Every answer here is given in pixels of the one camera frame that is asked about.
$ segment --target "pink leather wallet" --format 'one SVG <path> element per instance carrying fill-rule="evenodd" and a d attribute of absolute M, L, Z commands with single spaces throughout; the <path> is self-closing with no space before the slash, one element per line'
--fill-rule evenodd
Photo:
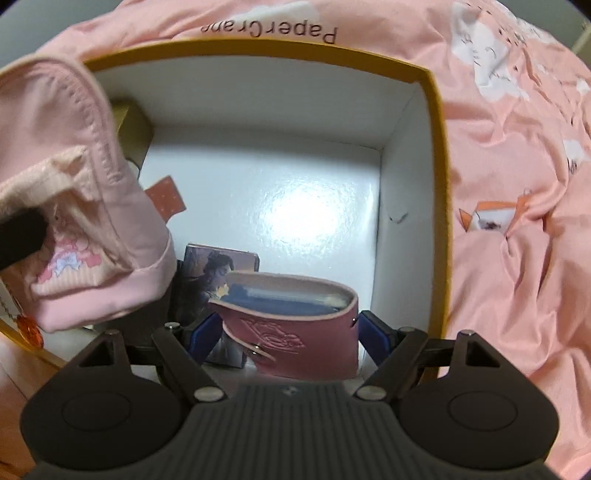
<path fill-rule="evenodd" d="M 209 302 L 224 331 L 265 374 L 344 380 L 357 374 L 358 297 L 311 277 L 230 272 L 229 292 Z"/>

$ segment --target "black object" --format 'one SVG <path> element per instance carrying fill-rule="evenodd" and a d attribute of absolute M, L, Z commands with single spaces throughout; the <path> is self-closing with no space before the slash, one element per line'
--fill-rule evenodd
<path fill-rule="evenodd" d="M 183 322 L 178 318 L 178 299 L 180 298 L 182 280 L 183 280 L 183 261 L 177 260 L 177 271 L 174 274 L 173 280 L 170 284 L 170 307 L 168 309 L 168 318 L 171 321 L 179 322 L 181 325 Z"/>
<path fill-rule="evenodd" d="M 353 397 L 338 383 L 286 380 L 227 398 L 178 324 L 152 334 L 166 388 L 134 377 L 120 334 L 105 332 L 25 406 L 38 462 L 27 478 L 557 480 L 543 464 L 553 406 L 478 334 L 433 340 L 369 312 L 358 321 L 375 322 L 370 349 L 382 336 L 393 350 Z M 446 377 L 419 383 L 442 365 Z"/>
<path fill-rule="evenodd" d="M 169 305 L 173 298 L 172 290 L 173 285 L 170 284 L 158 300 L 151 301 L 124 317 L 98 323 L 93 329 L 99 333 L 118 330 L 127 346 L 153 349 L 152 333 L 172 319 L 169 315 Z"/>
<path fill-rule="evenodd" d="M 46 234 L 47 221 L 37 209 L 0 220 L 0 271 L 38 251 Z"/>

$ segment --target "pink hat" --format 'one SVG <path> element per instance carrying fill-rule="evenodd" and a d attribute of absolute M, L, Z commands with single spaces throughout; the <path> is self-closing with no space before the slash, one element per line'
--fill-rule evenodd
<path fill-rule="evenodd" d="M 70 60 L 0 70 L 0 218 L 39 208 L 41 250 L 2 272 L 46 332 L 122 316 L 166 291 L 173 242 L 119 147 L 111 106 Z"/>

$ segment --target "small box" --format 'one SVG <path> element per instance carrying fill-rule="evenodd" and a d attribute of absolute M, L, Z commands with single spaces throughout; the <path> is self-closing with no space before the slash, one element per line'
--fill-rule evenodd
<path fill-rule="evenodd" d="M 112 103 L 112 107 L 119 145 L 127 161 L 133 164 L 130 168 L 138 177 L 152 143 L 154 128 L 135 102 L 117 100 Z"/>

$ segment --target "orange fox print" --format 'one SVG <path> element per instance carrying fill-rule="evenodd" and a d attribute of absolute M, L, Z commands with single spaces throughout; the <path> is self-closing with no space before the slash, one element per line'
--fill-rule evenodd
<path fill-rule="evenodd" d="M 491 230 L 506 235 L 527 209 L 530 196 L 531 194 L 522 195 L 517 202 L 478 202 L 471 215 L 460 209 L 464 230 Z"/>

